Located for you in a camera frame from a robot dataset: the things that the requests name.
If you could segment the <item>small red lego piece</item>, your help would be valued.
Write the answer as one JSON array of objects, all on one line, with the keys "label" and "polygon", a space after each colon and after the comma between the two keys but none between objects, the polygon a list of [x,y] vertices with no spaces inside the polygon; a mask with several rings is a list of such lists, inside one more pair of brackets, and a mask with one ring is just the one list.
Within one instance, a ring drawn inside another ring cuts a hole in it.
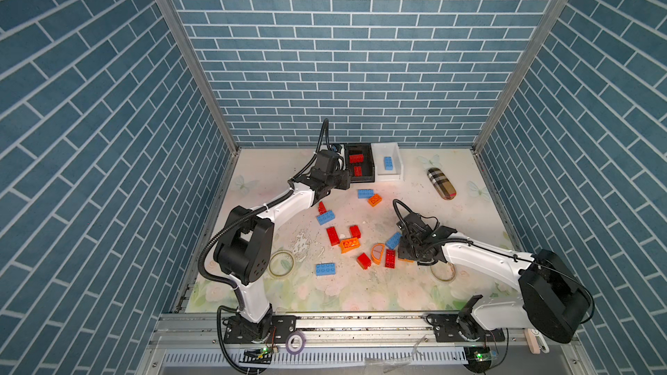
[{"label": "small red lego piece", "polygon": [[324,215],[328,210],[326,209],[323,202],[320,202],[318,205],[318,212],[320,215]]}]

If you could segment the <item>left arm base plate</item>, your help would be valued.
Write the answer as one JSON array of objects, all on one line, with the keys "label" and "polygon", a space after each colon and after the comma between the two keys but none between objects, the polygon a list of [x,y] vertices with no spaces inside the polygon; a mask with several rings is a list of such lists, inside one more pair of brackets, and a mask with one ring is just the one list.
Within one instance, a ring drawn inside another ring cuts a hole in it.
[{"label": "left arm base plate", "polygon": [[265,343],[284,345],[295,332],[297,317],[294,315],[272,315],[258,323],[250,322],[236,314],[226,319],[223,341],[226,344]]}]

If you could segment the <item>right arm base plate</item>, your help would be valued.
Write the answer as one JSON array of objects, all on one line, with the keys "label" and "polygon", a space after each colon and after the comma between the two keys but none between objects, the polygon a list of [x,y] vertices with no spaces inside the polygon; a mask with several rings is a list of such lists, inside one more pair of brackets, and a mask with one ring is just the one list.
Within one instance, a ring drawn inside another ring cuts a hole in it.
[{"label": "right arm base plate", "polygon": [[505,331],[494,329],[486,331],[477,323],[465,318],[460,321],[457,312],[436,312],[427,314],[425,321],[434,332],[437,343],[500,343],[505,341]]}]

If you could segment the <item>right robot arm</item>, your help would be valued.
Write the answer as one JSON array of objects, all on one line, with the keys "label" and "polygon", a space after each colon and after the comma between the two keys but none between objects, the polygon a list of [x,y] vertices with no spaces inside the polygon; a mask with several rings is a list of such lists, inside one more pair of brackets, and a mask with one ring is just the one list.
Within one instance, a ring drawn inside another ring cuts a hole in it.
[{"label": "right robot arm", "polygon": [[443,262],[467,267],[517,291],[506,299],[472,296],[457,317],[463,338],[475,341],[494,330],[534,329],[549,340],[567,344],[585,323],[585,316],[592,314],[592,295],[556,253],[497,248],[452,227],[430,227],[426,220],[413,211],[399,217],[401,259],[421,266]]}]

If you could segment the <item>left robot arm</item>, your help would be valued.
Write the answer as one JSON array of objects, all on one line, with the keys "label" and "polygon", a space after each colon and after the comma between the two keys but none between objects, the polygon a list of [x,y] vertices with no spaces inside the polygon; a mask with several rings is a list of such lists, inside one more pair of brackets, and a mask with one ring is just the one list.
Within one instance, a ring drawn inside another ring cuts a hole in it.
[{"label": "left robot arm", "polygon": [[242,320],[258,324],[269,318],[272,309],[262,276],[269,268],[274,232],[334,189],[348,190],[350,184],[344,155],[334,149],[319,150],[288,180],[286,191],[257,207],[231,210],[223,229],[201,253],[200,275],[233,289]]}]

